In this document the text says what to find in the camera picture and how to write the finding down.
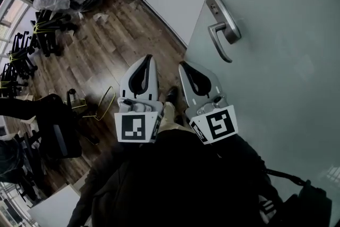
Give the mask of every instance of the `shoe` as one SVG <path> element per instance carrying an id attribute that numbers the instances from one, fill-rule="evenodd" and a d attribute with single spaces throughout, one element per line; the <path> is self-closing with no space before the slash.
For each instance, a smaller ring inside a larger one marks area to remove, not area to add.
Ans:
<path id="1" fill-rule="evenodd" d="M 166 102 L 171 102 L 173 105 L 176 104 L 177 97 L 179 96 L 179 89 L 177 86 L 173 86 L 168 91 L 168 94 L 166 95 Z"/>

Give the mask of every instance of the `black sleeve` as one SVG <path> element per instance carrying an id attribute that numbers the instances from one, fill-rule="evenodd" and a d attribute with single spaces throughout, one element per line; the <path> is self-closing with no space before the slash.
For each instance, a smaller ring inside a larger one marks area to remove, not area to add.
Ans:
<path id="1" fill-rule="evenodd" d="M 110 150 L 103 152 L 94 162 L 85 180 L 80 200 L 73 210 L 67 227 L 83 226 L 91 215 L 94 194 L 99 191 L 119 169 L 128 156 L 134 152 L 139 145 L 135 143 L 117 142 Z"/>
<path id="2" fill-rule="evenodd" d="M 269 176 L 262 171 L 266 168 L 265 162 L 238 134 L 217 141 L 212 147 L 236 175 L 244 176 L 257 189 L 259 195 L 277 204 L 282 202 Z"/>

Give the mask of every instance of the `black cable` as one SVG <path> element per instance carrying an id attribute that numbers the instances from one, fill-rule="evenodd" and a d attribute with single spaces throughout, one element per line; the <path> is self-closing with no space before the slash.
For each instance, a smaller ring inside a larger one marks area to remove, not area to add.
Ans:
<path id="1" fill-rule="evenodd" d="M 302 179 L 300 179 L 299 177 L 287 174 L 287 173 L 283 173 L 280 171 L 276 171 L 276 170 L 270 170 L 270 169 L 263 169 L 263 172 L 272 175 L 272 176 L 277 176 L 277 177 L 281 177 L 281 178 L 286 178 L 291 180 L 293 183 L 297 184 L 298 186 L 305 186 L 306 182 L 303 181 Z"/>

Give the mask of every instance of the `black jacket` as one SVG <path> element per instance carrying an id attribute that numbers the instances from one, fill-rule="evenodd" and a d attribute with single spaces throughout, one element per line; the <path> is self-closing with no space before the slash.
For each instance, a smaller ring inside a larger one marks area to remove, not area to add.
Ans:
<path id="1" fill-rule="evenodd" d="M 190 132 L 117 143 L 98 157 L 69 227 L 263 225 L 259 195 L 279 204 L 264 162 L 238 135 L 203 145 Z"/>

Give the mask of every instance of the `beige pants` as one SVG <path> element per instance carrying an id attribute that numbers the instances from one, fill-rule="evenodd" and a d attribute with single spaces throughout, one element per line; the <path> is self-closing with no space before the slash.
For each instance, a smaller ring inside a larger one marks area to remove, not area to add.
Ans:
<path id="1" fill-rule="evenodd" d="M 166 102 L 164 106 L 164 116 L 160 122 L 158 133 L 167 130 L 194 131 L 175 123 L 175 106 L 171 102 Z"/>

